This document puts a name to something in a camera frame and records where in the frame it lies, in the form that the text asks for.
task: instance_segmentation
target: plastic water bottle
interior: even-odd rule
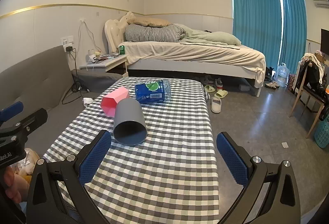
[[[275,81],[280,87],[286,86],[289,73],[290,70],[287,68],[287,65],[285,63],[282,63],[282,65],[278,66],[275,73]]]
[[[162,79],[136,84],[135,94],[136,100],[142,104],[169,101],[171,98],[170,82]]]

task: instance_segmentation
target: white bedsheet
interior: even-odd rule
[[[198,61],[241,66],[256,73],[255,87],[263,86],[265,56],[261,52],[241,45],[240,49],[205,45],[184,45],[166,42],[123,42],[128,65],[140,59]]]

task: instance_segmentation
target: nightstand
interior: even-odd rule
[[[103,61],[95,64],[84,64],[80,66],[80,69],[92,70],[94,72],[108,72],[108,73],[119,73],[124,78],[128,77],[127,71],[127,56],[119,55],[116,58]]]

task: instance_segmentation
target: person's hand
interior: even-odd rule
[[[8,186],[5,190],[8,198],[12,199],[12,201],[17,204],[27,201],[30,185],[20,175],[15,174],[10,166],[6,168],[3,180]]]

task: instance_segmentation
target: charger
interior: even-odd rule
[[[73,47],[72,46],[67,46],[66,47],[66,52],[71,52],[73,51]]]

